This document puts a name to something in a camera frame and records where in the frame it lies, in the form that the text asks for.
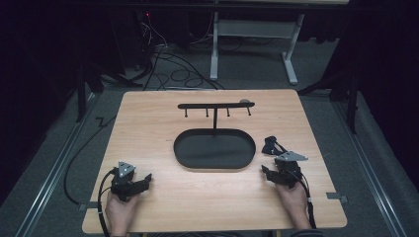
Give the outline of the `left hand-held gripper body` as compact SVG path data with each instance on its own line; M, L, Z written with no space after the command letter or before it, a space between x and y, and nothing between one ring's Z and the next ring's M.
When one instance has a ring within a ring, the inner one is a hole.
M132 179L135 174L135 167L129 163L120 161L117 167L112 184L111 193L116 195L121 201L129 201L134 195L131 193Z

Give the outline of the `black metal stand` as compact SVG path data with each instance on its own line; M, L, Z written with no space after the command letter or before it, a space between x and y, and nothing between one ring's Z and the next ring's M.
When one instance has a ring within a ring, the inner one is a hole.
M311 84L297 93L305 96L315 90L330 89L329 99L331 102L347 101L346 123L353 133L356 133L355 116L358 98L358 79L354 64L347 64L342 70Z
M82 63L77 72L77 99L78 99L78 116L77 122L81 122L82 119L87 115L87 98L86 98L86 87L89 87L93 93L101 94L104 91L104 86L101 82L101 76L106 75L111 79L116 80L123 85L141 88L142 85L129 81L123 76L113 73L95 63Z

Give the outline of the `black key rack with tray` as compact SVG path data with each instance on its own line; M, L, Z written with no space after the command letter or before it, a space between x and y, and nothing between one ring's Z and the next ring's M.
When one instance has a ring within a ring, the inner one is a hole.
M218 111L224 109L230 116L231 109L245 108L251 115L250 103L179 104L185 117L188 110L213 110L212 128L191 128L181 132L175 139L173 150L177 161L189 169L238 170L248 166L256 153L256 144L251 135L236 128L219 128Z

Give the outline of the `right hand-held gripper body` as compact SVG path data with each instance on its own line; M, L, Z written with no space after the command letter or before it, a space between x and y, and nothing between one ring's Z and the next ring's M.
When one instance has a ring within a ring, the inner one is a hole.
M302 172L298 166L298 161L307 160L308 158L306 156L293 151L276 156L274 162L278 169L278 175L275 178L275 183L288 186L290 189L293 188L302 179Z

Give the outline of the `white metal desk frame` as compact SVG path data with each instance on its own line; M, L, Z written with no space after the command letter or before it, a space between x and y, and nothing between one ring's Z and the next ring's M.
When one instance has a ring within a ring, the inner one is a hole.
M298 15L291 22L224 20L219 18L218 12L213 13L212 16L212 50L209 73L211 80L218 78L218 39L220 37L287 39L290 41L290 46L287 51L281 53L281 58L288 75L289 83L291 85L297 84L292 56L302 28L303 14Z

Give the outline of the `grey metal floor rail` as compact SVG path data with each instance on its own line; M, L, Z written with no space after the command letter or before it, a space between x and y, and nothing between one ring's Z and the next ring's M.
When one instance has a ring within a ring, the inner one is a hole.
M90 115L94 107L96 106L100 95L91 93L87 99L87 109L85 114L77 121L71 129L68 137L66 138L60 153L55 158L55 161L50 168L48 175L41 185L41 188L31 205L30 210L28 211L25 219L21 223L18 231L15 234L15 237L30 237L34 232L34 229L41 218L41 215L55 189L57 186L60 177L64 173L65 166L69 164L70 158L69 154L74 147L76 139L83 128L87 116Z
M368 156L356 133L347 125L347 116L344 107L340 103L333 103L332 107L344 126L344 129L351 140L351 144L355 149L356 157L360 163L361 170L365 176L365 180L374 197L381 216L390 232L391 237L407 237L404 227L394 210L387 193L385 192L377 174L372 167Z

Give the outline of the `person's right hand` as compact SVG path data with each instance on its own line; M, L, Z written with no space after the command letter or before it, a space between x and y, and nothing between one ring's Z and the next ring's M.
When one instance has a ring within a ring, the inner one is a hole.
M303 186L295 184L293 188L276 185L281 202L289 215L289 218L296 230L310 229L307 215L307 200Z

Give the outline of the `person's left hand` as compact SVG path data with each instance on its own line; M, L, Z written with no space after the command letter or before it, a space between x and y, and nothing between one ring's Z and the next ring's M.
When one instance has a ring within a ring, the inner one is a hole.
M117 195L108 193L106 215L111 227L111 237L126 237L133 222L139 196L121 201Z

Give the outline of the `grey table edge bracket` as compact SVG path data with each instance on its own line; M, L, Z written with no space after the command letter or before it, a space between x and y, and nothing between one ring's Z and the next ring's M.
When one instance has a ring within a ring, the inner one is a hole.
M90 209L90 208L97 209L98 208L98 203L96 201L89 201L87 203L80 203L78 205L78 210L80 210L80 211L85 211L85 210Z
M348 198L346 196L343 196L339 193L326 193L326 196L328 199L337 199L339 200L341 203L347 203L348 202Z

